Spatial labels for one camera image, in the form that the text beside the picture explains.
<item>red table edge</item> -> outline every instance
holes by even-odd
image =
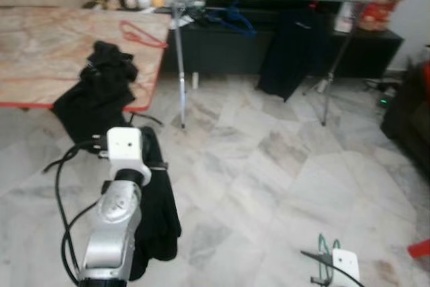
[[[160,62],[158,64],[157,67],[157,76],[155,77],[155,86],[150,94],[149,97],[149,104],[145,107],[128,107],[126,106],[123,111],[126,112],[141,112],[141,111],[147,111],[149,110],[149,108],[151,107],[151,102],[153,101],[153,97],[154,97],[154,93],[155,93],[155,88],[157,87],[157,82],[159,80],[159,75],[160,75],[160,68],[161,68],[161,63],[163,61],[163,56],[165,53],[165,49],[163,49],[163,53],[161,55],[161,59]],[[21,108],[21,109],[52,109],[54,107],[54,104],[31,104],[31,103],[25,103],[25,102],[0,102],[0,108]]]

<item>sofa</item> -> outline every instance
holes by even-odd
[[[430,63],[411,67],[391,101],[381,129],[430,174]]]

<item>red hanger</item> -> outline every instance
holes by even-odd
[[[315,9],[316,6],[318,5],[318,2],[319,2],[319,0],[314,0],[313,3],[309,4],[309,7]]]
[[[136,25],[130,23],[127,20],[120,21],[120,30],[126,40],[130,40],[132,42],[138,42],[142,45],[147,45],[155,48],[166,48],[167,43],[155,38],[151,34],[141,30]],[[152,42],[147,42],[142,39],[141,35],[146,36],[146,38],[152,40]]]

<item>black cabinet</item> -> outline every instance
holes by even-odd
[[[257,74],[273,35],[276,23],[253,23],[257,35],[244,36],[218,24],[201,26],[192,23],[181,28],[183,58],[186,73]],[[328,72],[342,43],[347,37],[329,29],[331,50],[325,58]],[[358,30],[335,71],[337,77],[378,78],[386,70],[403,39],[391,31],[367,32]],[[173,31],[169,34],[161,71],[177,71],[176,47]]]

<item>clothes hanger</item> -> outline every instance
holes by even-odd
[[[227,28],[231,28],[232,30],[236,30],[239,33],[248,36],[255,37],[257,35],[254,27],[249,22],[249,20],[241,14],[239,8],[236,7],[236,4],[239,0],[234,0],[230,6],[223,9],[218,9],[208,14],[208,20],[210,22],[219,23]],[[233,24],[233,22],[241,22],[245,25],[245,28],[237,26]]]
[[[309,4],[309,8],[311,8],[311,9],[313,9],[313,10],[315,10],[316,9],[316,6],[318,5],[318,2],[319,2],[320,0],[314,0],[312,3],[310,3]]]
[[[166,48],[167,43],[155,38],[148,32],[141,30],[136,25],[130,23],[128,20],[120,21],[120,30],[122,32],[123,37],[126,40],[130,40],[132,42],[141,43],[142,45],[155,47],[155,48]]]

